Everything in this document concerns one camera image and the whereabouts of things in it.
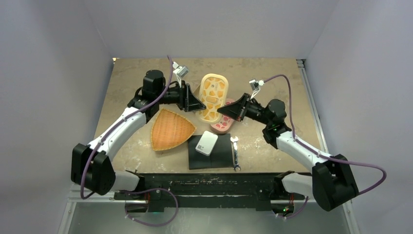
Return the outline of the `pink lunch box lid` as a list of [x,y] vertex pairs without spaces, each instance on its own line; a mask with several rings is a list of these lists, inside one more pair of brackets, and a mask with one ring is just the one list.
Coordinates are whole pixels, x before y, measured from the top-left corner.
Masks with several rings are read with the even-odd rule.
[[232,126],[233,126],[235,120],[233,120],[232,118],[230,118],[226,115],[222,115],[221,119],[217,123],[220,123],[220,124],[224,125],[225,122],[232,123]]

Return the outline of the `cream lunch box lid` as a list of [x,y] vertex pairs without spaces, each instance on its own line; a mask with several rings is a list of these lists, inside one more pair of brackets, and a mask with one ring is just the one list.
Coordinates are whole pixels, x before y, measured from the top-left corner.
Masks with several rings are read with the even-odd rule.
[[217,123],[222,114],[218,109],[225,105],[229,83],[218,74],[206,74],[199,85],[198,99],[206,106],[204,110],[196,112],[197,117],[208,124]]

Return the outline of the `pink lunch box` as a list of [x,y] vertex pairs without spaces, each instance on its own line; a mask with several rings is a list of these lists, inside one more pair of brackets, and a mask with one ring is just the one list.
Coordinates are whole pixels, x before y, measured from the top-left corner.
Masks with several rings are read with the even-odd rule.
[[210,130],[215,134],[226,134],[230,131],[232,123],[225,122],[224,125],[220,123],[211,124]]

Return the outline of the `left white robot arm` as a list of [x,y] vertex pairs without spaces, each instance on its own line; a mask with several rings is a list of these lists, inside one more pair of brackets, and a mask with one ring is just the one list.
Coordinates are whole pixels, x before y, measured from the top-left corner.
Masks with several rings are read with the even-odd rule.
[[176,104],[185,112],[206,108],[182,79],[187,73],[187,67],[178,66],[166,79],[160,70],[147,71],[142,87],[136,90],[121,116],[96,139],[73,148],[71,181],[93,194],[126,191],[132,199],[142,198],[145,186],[139,182],[139,176],[115,171],[112,161],[127,140],[159,111],[161,104]]

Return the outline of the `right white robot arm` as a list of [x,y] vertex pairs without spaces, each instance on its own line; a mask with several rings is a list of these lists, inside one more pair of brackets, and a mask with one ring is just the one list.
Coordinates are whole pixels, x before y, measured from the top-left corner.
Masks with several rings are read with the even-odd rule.
[[273,186],[277,197],[286,198],[292,193],[312,197],[323,210],[331,211],[359,195],[347,158],[326,155],[296,136],[285,123],[287,113],[283,101],[272,99],[263,107],[248,94],[243,94],[239,100],[217,111],[236,121],[247,117],[264,124],[262,133],[266,143],[288,154],[310,171],[310,175],[293,171],[278,175]]

